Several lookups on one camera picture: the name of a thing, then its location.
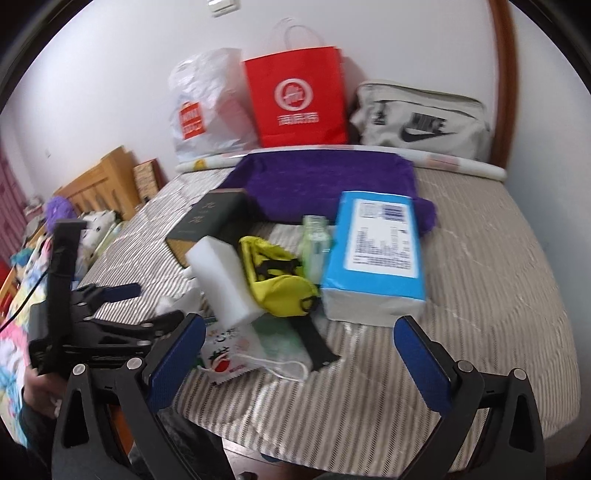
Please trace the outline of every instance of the wooden headboard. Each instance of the wooden headboard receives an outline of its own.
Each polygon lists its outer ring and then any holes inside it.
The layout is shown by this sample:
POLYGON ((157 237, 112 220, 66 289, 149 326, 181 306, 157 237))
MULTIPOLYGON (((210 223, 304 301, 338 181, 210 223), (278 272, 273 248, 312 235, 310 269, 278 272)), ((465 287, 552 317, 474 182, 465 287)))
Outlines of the wooden headboard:
POLYGON ((118 147, 105 155, 98 165, 58 189, 55 195, 70 200, 78 214, 115 210, 123 220, 130 220, 140 204, 134 182, 134 167, 135 160, 131 152, 118 147))

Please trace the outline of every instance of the screw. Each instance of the screw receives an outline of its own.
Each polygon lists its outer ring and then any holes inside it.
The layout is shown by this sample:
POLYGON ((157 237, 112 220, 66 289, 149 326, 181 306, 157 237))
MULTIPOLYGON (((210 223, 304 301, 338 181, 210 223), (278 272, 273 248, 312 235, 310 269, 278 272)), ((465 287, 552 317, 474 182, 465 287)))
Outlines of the screw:
POLYGON ((74 375, 82 375, 84 373, 84 370, 86 370, 86 365, 78 364, 72 369, 72 373, 74 375))
POLYGON ((525 380, 527 378, 527 374, 521 368, 513 370, 513 375, 519 380, 525 380))
POLYGON ((457 367, 462 370, 462 372, 467 374, 474 370, 474 365, 472 365, 468 360, 460 360, 457 363, 457 367))
POLYGON ((142 366, 142 359, 138 357, 133 357, 127 360, 127 368, 130 370, 137 370, 139 367, 142 366))

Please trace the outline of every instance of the person's hand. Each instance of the person's hand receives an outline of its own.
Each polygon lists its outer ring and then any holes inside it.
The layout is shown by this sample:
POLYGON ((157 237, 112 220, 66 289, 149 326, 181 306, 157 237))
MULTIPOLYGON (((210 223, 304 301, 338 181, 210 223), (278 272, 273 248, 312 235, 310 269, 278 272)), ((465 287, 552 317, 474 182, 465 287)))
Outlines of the person's hand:
POLYGON ((56 400, 66 393, 67 382, 58 374, 37 375, 37 370, 27 367, 22 399, 33 410, 51 419, 56 417, 56 400))

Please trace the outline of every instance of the blue box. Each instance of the blue box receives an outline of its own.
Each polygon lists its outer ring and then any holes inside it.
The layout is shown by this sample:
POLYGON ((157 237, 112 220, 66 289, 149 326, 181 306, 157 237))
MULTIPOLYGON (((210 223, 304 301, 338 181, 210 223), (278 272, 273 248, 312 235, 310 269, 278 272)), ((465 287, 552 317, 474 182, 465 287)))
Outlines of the blue box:
POLYGON ((409 197, 343 192, 322 299, 331 320, 392 327, 402 315, 422 315, 421 246, 409 197))

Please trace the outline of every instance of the yellow pouch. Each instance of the yellow pouch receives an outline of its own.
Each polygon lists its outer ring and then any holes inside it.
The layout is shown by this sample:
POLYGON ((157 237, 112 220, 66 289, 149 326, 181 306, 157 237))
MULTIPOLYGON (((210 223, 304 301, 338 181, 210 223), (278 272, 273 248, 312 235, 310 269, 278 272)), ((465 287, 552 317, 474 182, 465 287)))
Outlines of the yellow pouch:
POLYGON ((300 260, 257 236, 240 239, 246 279, 256 302, 276 317, 309 313, 318 299, 318 288, 304 278, 300 260))

